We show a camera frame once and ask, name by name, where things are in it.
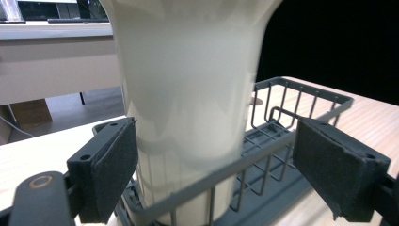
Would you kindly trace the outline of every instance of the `white plastic cup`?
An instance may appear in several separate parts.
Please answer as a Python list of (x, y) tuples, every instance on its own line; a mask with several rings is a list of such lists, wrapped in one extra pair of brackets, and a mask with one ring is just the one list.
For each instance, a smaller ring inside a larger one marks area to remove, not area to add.
[(7, 21), (20, 22), (24, 20), (17, 0), (1, 0), (1, 5), (6, 14)]
[[(240, 156), (264, 30), (280, 0), (101, 2), (150, 206)], [(214, 219), (229, 208), (234, 180), (216, 187)], [(178, 208), (177, 224), (207, 224), (209, 196)], [(169, 215), (158, 220), (170, 224)]]

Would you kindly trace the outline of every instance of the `wire basket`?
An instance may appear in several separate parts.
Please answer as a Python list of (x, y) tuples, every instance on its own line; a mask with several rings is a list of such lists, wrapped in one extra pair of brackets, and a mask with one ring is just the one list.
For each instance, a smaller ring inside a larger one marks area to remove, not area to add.
[[(122, 225), (160, 225), (156, 219), (167, 213), (176, 225), (177, 207), (205, 191), (210, 194), (209, 225), (268, 225), (311, 190), (292, 163), (297, 119), (335, 126), (353, 99), (275, 77), (255, 84), (253, 100), (240, 159), (146, 208), (132, 180), (115, 209)], [(213, 221), (215, 187), (233, 175), (237, 180), (231, 206)]]

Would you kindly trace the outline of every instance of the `light wooden surface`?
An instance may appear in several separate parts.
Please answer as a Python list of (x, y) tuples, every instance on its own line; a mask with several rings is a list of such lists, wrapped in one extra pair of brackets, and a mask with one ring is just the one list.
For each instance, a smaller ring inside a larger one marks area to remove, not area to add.
[[(399, 171), (399, 106), (336, 89), (330, 90), (355, 99), (353, 106), (342, 114), (338, 128), (389, 157), (389, 174), (396, 177)], [(0, 146), (0, 210), (12, 205), (16, 186), (27, 177), (47, 170), (65, 172), (66, 160), (92, 138), (91, 128), (101, 122)], [(334, 221), (331, 211), (313, 191), (275, 225), (378, 225), (380, 219), (375, 214), (373, 221), (366, 224), (347, 223), (343, 218)], [(108, 225), (117, 225), (116, 219), (111, 218)]]

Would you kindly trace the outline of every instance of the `cable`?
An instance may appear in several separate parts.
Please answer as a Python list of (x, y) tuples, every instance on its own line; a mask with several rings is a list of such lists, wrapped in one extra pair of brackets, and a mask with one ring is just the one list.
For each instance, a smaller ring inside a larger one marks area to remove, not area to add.
[(18, 132), (20, 132), (22, 134), (25, 134), (25, 135), (30, 136), (30, 137), (35, 137), (35, 136), (33, 136), (33, 135), (29, 134), (29, 133), (26, 133), (24, 130), (18, 128), (17, 126), (13, 125), (11, 122), (7, 121), (2, 116), (0, 116), (0, 120), (2, 120), (3, 122), (5, 122), (6, 124), (8, 124), (9, 126), (11, 126), (12, 128), (14, 128), (15, 130), (17, 130)]

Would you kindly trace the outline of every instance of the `screw hole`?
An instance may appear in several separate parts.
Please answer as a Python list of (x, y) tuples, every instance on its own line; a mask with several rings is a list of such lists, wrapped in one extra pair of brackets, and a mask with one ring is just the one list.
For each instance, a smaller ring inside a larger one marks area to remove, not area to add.
[(370, 153), (367, 153), (367, 154), (366, 154), (366, 157), (367, 157), (367, 158), (370, 158), (370, 159), (375, 159), (375, 156), (372, 155), (372, 154), (370, 154)]
[(80, 157), (80, 160), (88, 160), (90, 158), (91, 158), (90, 154), (85, 154), (82, 157)]
[(33, 181), (29, 183), (30, 188), (41, 188), (47, 186), (53, 180), (52, 176), (44, 175), (38, 178), (35, 178)]

